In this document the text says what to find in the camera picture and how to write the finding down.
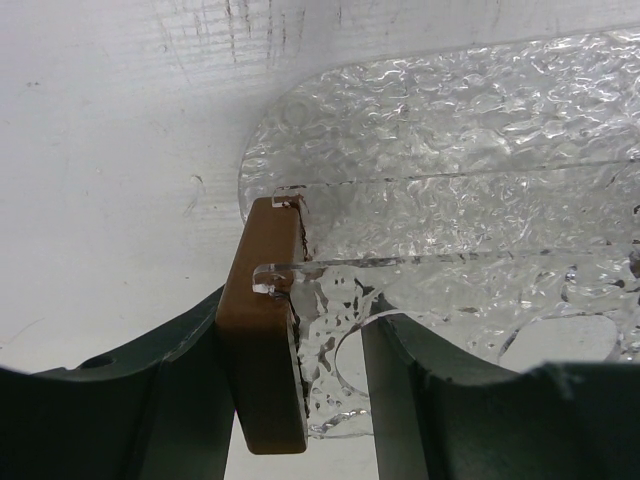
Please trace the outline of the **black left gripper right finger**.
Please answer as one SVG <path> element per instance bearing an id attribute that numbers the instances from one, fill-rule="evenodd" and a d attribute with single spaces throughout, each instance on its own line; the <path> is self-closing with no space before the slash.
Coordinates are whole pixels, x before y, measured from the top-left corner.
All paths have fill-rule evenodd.
<path id="1" fill-rule="evenodd" d="M 383 479 L 635 479 L 639 369 L 546 363 L 518 374 L 378 296 L 362 331 Z"/>

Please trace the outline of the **clear acrylic rack plate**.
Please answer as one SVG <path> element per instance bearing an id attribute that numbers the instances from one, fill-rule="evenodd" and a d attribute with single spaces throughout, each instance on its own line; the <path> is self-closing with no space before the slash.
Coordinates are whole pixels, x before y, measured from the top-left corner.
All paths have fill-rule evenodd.
<path id="1" fill-rule="evenodd" d="M 302 256 L 253 274 L 287 300 L 311 437 L 372 431 L 364 328 L 406 319 L 522 372 L 639 360 L 634 159 L 278 186 Z"/>

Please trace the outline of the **brown wooden block stand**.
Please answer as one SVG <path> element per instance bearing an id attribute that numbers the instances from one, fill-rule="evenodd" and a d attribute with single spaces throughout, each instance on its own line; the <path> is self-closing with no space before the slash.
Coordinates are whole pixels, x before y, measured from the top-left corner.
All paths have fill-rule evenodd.
<path id="1" fill-rule="evenodd" d="M 223 364 L 244 438 L 256 455 L 299 454 L 307 417 L 287 298 L 257 293 L 261 266 L 303 260 L 298 205 L 253 202 L 216 314 Z"/>

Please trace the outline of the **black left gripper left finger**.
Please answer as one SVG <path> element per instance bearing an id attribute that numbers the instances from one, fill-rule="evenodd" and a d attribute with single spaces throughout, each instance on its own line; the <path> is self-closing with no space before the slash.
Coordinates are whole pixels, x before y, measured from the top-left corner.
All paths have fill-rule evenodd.
<path id="1" fill-rule="evenodd" d="M 234 406 L 221 294 L 74 369 L 2 369 L 2 478 L 223 478 Z"/>

